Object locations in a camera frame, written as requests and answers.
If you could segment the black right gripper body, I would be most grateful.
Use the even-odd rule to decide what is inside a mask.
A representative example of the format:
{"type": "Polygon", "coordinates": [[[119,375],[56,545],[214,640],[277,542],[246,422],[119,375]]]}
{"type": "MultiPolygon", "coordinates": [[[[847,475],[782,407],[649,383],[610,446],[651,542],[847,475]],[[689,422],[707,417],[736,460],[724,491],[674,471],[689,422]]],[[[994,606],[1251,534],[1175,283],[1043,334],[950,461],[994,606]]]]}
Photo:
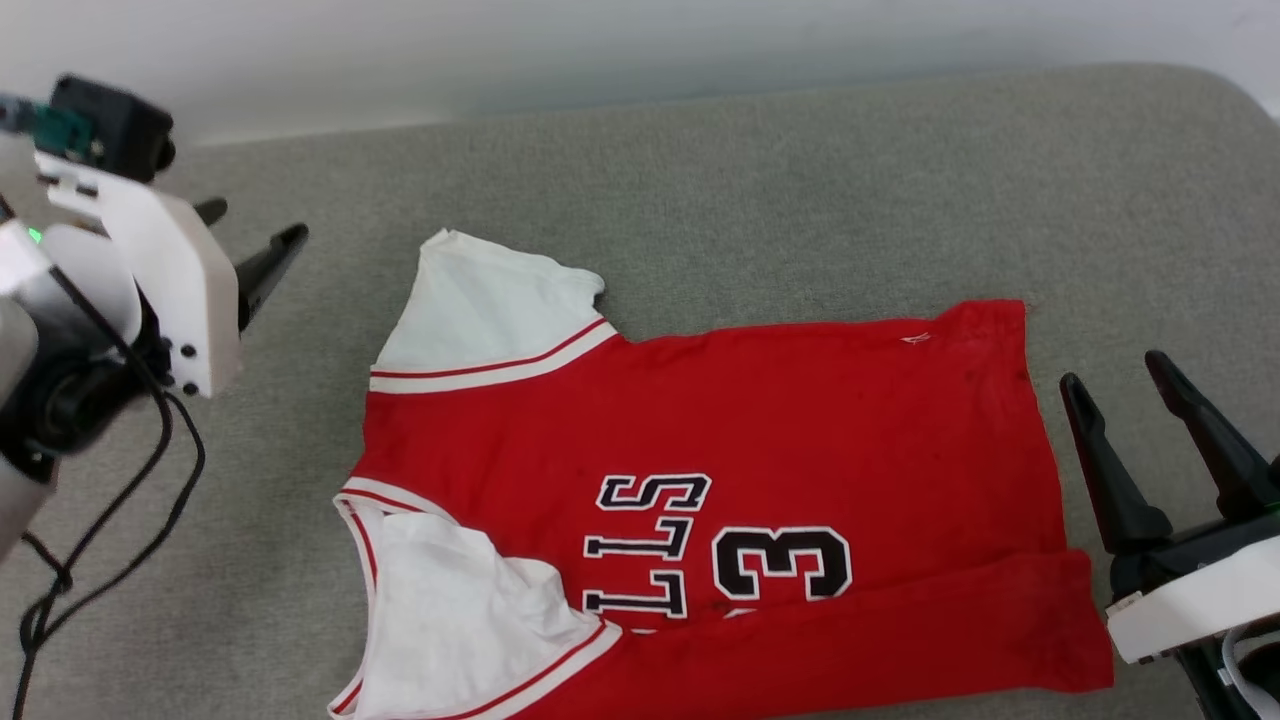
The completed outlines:
{"type": "Polygon", "coordinates": [[[1204,719],[1276,719],[1277,514],[1217,521],[1110,568],[1108,634],[1125,664],[1175,661],[1204,719]]]}

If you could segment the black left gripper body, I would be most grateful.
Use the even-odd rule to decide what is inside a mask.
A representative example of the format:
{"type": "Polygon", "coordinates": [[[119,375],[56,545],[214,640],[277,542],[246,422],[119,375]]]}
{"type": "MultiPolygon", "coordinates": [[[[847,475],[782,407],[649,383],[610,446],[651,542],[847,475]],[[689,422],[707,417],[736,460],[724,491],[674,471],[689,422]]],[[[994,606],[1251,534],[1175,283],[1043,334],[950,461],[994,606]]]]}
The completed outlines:
{"type": "Polygon", "coordinates": [[[3,224],[3,455],[58,459],[93,445],[147,393],[122,351],[145,333],[134,275],[106,236],[3,224]]]}

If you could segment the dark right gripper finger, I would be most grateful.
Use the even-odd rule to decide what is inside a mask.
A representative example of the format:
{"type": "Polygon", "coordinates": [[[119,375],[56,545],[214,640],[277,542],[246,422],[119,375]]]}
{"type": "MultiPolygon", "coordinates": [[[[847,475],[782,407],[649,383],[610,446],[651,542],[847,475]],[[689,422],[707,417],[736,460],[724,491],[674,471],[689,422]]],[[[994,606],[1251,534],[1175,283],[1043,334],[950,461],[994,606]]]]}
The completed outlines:
{"type": "Polygon", "coordinates": [[[1074,373],[1059,380],[1094,521],[1110,553],[1138,553],[1172,534],[1164,511],[1146,501],[1106,436],[1106,421],[1083,380],[1074,373]]]}
{"type": "Polygon", "coordinates": [[[1144,363],[1165,407],[1183,421],[1203,459],[1222,518],[1244,521],[1276,510],[1277,465],[1265,460],[1169,355],[1149,350],[1144,363]]]}

